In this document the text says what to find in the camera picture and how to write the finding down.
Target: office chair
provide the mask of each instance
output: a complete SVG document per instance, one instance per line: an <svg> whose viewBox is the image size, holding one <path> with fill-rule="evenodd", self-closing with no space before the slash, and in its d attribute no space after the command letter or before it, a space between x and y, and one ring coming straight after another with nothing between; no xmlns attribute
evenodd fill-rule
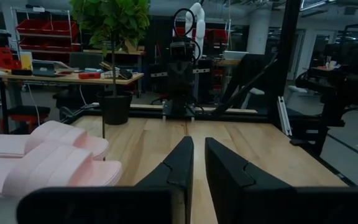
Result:
<svg viewBox="0 0 358 224"><path fill-rule="evenodd" d="M72 52L70 54L69 65L72 68L84 70L85 68L100 68L100 63L102 61L102 54ZM103 91L103 87L100 85L82 85L81 91L86 103L93 103L97 102L96 94ZM65 106L71 110L77 110L84 105L79 85L69 85L68 89L64 89L61 92L54 94L53 99L56 100L56 107L59 109L62 106Z"/></svg>

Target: metal frame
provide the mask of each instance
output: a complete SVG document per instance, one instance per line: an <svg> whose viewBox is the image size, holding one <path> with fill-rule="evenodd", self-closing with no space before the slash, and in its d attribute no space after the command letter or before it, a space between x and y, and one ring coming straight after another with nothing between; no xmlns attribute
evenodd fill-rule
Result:
<svg viewBox="0 0 358 224"><path fill-rule="evenodd" d="M343 62L343 45L345 44L346 41L346 32L349 29L358 29L358 24L351 24L351 25L347 25L345 26L345 29L343 30L343 35L342 35L342 39L341 39L341 43L339 45L339 52L340 52L340 61L339 63Z"/></svg>

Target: black chair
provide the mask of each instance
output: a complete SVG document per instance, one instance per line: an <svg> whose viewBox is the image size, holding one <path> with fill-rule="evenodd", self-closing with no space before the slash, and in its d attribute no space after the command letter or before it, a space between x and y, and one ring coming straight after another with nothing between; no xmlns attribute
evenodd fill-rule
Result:
<svg viewBox="0 0 358 224"><path fill-rule="evenodd" d="M224 92L221 103L227 103L230 97L234 94L237 87L242 87L250 82L256 75L258 75L262 69L268 64L270 60L269 55L256 55L246 54L240 61L240 64L234 69L232 78L227 85ZM258 90L267 90L267 77L264 76L259 81L254 83L253 88ZM238 99L233 104L233 108L241 108L243 102L246 100L247 95ZM247 109L260 110L267 107L267 98L264 95L254 96L249 100Z"/></svg>
<svg viewBox="0 0 358 224"><path fill-rule="evenodd" d="M102 61L102 54L84 52L73 52L70 54L70 67L79 68L80 70L85 68L101 68L100 63ZM101 85L69 85L67 89L53 95L53 99L56 100L56 107L60 109L64 106L71 110L80 109L84 105L80 89L86 103L96 102L97 92L103 91Z"/></svg>

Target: wooden tabletop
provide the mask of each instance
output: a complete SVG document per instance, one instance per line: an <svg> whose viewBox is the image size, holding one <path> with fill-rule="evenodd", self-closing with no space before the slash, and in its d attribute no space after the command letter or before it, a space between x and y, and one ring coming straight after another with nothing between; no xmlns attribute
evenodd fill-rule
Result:
<svg viewBox="0 0 358 224"><path fill-rule="evenodd" d="M222 60L215 60L215 64L217 66L235 66L240 64L241 60L230 60L230 59L222 59Z"/></svg>
<svg viewBox="0 0 358 224"><path fill-rule="evenodd" d="M330 68L319 68L319 67L312 67L312 69L316 69L316 70L320 70L320 71L325 71L325 72L330 72L333 69Z"/></svg>
<svg viewBox="0 0 358 224"><path fill-rule="evenodd" d="M88 53L102 53L102 50L97 50L97 49L89 49L89 50L83 50L83 52L88 52ZM138 50L138 51L135 51L135 52L125 52L125 51L122 51L122 50L117 50L114 52L115 54L128 54L128 55L145 55L146 52L144 51L141 51L141 50Z"/></svg>
<svg viewBox="0 0 358 224"><path fill-rule="evenodd" d="M117 79L118 85L128 85L144 76L143 73L136 73L129 80ZM10 74L0 74L0 78L7 79L16 79L16 80L30 80L30 81L45 81L45 82L68 82L68 83L92 83L92 84L112 84L112 79L100 79L100 78L90 78L90 79L79 79L77 73L72 73L62 77L36 77L33 75L10 75Z"/></svg>
<svg viewBox="0 0 358 224"><path fill-rule="evenodd" d="M74 126L101 137L100 116L83 116ZM119 185L135 185L155 169L184 136L193 137L194 173L191 222L217 224L205 173L206 137L230 148L264 171L292 186L343 186L346 184L271 124L221 121L162 121L129 118L128 123L106 125L110 142L107 160L122 163Z"/></svg>

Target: pillar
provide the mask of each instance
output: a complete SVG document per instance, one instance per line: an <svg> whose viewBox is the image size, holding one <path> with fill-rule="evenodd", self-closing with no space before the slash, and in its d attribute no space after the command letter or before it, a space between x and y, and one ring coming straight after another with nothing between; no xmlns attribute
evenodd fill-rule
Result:
<svg viewBox="0 0 358 224"><path fill-rule="evenodd" d="M247 41L248 53L261 55L265 54L271 12L272 5L270 2L256 11L252 11L251 9L249 15L249 34Z"/></svg>

